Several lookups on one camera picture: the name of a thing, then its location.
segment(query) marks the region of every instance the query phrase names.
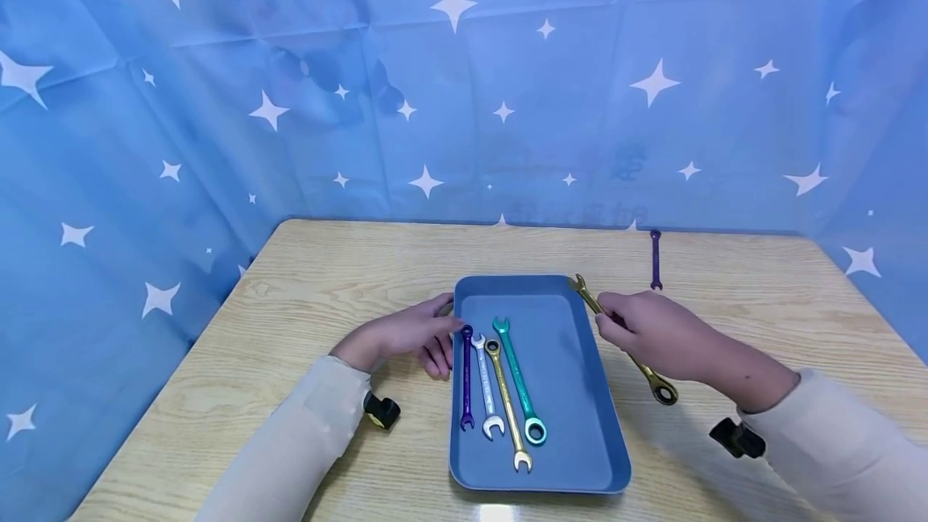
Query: white sleeve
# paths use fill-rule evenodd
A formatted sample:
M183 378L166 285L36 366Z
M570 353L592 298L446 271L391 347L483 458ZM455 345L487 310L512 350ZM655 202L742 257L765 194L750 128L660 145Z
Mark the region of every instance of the white sleeve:
M319 358L234 457L197 522L299 522L364 413L371 376Z
M774 471L842 522L928 520L928 449L824 375L800 375L776 407L739 412Z

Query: black clip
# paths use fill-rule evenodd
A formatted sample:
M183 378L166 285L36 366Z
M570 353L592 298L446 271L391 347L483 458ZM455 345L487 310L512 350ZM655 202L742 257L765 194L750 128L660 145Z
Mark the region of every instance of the black clip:
M367 417L371 418L374 425L390 431L390 428L400 417L400 406L388 396L379 400L377 396L369 391L364 398L364 412Z
M723 448L728 450L729 454L736 458L746 455L749 458L757 459L767 451L767 442L764 441L763 437L747 429L744 423L735 425L735 422L729 417L722 419L718 425L713 427L712 431L709 432L709 437L715 439Z

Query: teal wrench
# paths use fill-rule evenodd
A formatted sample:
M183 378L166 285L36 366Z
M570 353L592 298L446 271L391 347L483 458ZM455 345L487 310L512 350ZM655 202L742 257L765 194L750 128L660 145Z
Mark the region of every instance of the teal wrench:
M533 446L540 446L548 439L548 427L538 419L535 413L535 407L532 406L532 400L529 399L528 389L525 388L525 380L519 368L519 362L516 359L516 352L512 349L512 340L509 340L509 320L494 319L493 330L499 335L499 340L503 344L503 350L506 351L506 361L509 364L509 373L512 373L512 380L516 383L516 391L519 393L519 402L523 406L525 414L525 437Z

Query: small purple wrench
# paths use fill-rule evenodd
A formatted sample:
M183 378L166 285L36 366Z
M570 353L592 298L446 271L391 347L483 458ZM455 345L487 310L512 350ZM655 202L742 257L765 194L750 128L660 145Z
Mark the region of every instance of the small purple wrench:
M470 338L474 336L474 328L464 325L462 337L464 338L464 414L462 416L462 430L466 426L474 429L474 416L470 414Z
M661 253L657 246L657 242L660 239L661 232L659 230L651 230L651 289L654 290L655 288L659 288L661 291L663 291L664 285L661 284Z

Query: blue tray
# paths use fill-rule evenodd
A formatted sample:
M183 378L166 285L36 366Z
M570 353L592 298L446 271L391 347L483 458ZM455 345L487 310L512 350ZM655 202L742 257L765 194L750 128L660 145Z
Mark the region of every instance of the blue tray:
M621 492L631 479L631 461L612 404L603 361L593 338L586 305L566 276L469 276L454 288L454 314L474 334L499 340L494 317L508 318L526 388L548 427L541 446L525 442L532 472L516 472L512 433L506 420L493 364L487 357L495 411L506 434L483 436L480 367L474 349L454 337L453 402L448 466L458 484L476 491L547 491L591 494ZM474 429L462 431L464 357L470 355L470 411ZM525 418L505 354L502 361L520 431Z

